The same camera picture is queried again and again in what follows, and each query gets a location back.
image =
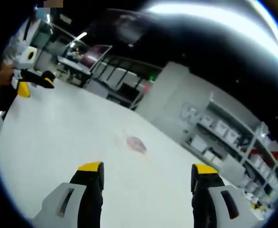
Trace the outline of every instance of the black ceiling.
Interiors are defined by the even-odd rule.
[[[205,2],[228,5],[250,15],[269,29],[245,1]],[[137,11],[146,3],[147,1],[116,0],[113,3],[94,1],[91,4],[91,1],[65,0],[64,8],[57,9],[55,23],[77,36],[99,18],[106,8]],[[71,25],[58,19],[59,14],[72,19]],[[165,66],[168,61],[188,66],[193,74],[210,81],[242,102],[268,124],[278,139],[278,61],[238,37],[232,41],[227,39],[226,31],[214,24],[184,17],[162,18],[161,22],[153,26],[132,48],[112,37],[100,40],[88,35],[82,41],[88,45],[112,44],[112,54],[160,67]]]

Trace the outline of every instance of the black pants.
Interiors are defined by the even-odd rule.
[[[5,118],[7,111],[17,96],[17,90],[12,85],[5,85],[0,87],[0,111],[5,111]]]

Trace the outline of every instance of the white shirt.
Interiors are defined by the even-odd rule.
[[[26,40],[23,40],[27,22],[28,19],[22,24],[16,35],[10,38],[9,44],[4,50],[4,62],[7,65],[11,65],[15,57],[20,55],[26,49],[26,47],[30,45],[34,34],[41,23],[41,20],[39,19],[30,24]]]

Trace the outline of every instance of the table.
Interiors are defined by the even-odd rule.
[[[86,66],[84,66],[81,63],[75,63],[67,58],[63,58],[61,56],[58,56],[58,61],[59,63],[62,63],[64,65],[67,65],[77,71],[79,71],[80,73],[86,74],[86,75],[92,75],[91,71],[89,70],[89,68],[87,68]]]
[[[62,82],[17,96],[0,133],[0,176],[26,218],[77,167],[103,161],[101,227],[194,226],[191,167],[201,163],[137,113]],[[140,138],[143,155],[126,146]]]

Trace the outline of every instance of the shelving unit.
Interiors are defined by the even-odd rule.
[[[271,172],[270,174],[275,174],[275,176],[278,179],[278,160],[275,160],[273,154],[271,151],[262,143],[262,141],[259,139],[258,135],[260,133],[260,126],[256,127],[255,130],[247,126],[242,120],[240,120],[238,117],[233,115],[229,110],[225,109],[222,105],[219,103],[210,100],[209,105],[207,106],[206,110],[204,113],[212,113],[214,116],[218,117],[218,119],[221,119],[225,123],[227,123],[232,129],[236,130],[240,135],[243,137],[243,139],[246,139],[245,141],[249,142],[248,147],[246,148],[246,151],[243,152],[241,151],[237,145],[231,144],[228,142],[223,136],[218,134],[212,127],[210,126],[205,126],[201,122],[197,123],[197,128],[202,128],[211,135],[215,136],[219,141],[221,141],[224,145],[228,146],[228,148],[232,149],[235,154],[241,158],[240,164],[248,164],[249,167],[254,171],[257,179],[261,181],[262,184],[262,189],[267,190],[270,189],[270,191],[267,191],[268,194],[270,195],[273,190],[276,190],[276,186],[269,182],[268,178],[264,177],[263,173],[255,167],[253,162],[249,159],[249,155],[254,147],[258,148],[260,153],[262,153],[268,161],[271,162]],[[214,164],[211,164],[209,160],[207,160],[199,151],[197,151],[195,148],[193,148],[191,145],[188,143],[184,143],[182,145],[186,149],[190,150],[192,153],[194,153],[199,159],[201,159],[203,162],[206,164],[209,164],[214,167]]]

